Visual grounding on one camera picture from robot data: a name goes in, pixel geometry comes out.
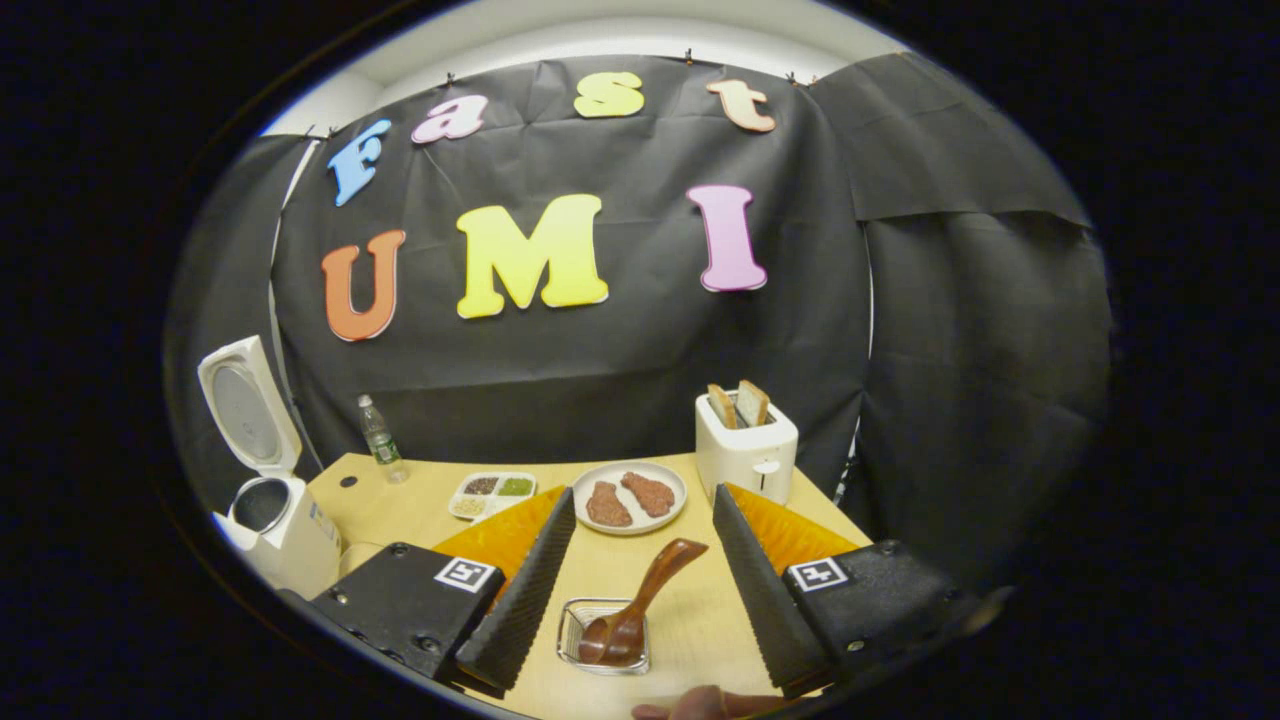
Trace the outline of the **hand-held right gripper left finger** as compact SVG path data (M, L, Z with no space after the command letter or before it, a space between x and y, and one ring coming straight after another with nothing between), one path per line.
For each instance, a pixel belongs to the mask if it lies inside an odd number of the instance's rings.
M438 679L515 688L576 528L554 487L426 550L396 542L311 605L355 639Z

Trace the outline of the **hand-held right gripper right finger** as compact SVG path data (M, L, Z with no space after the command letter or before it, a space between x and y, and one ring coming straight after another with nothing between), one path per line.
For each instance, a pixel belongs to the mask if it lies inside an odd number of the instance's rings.
M797 698L861 689L957 639L980 598L896 539L852 548L840 536L799 546L803 516L733 484L713 523L771 682Z

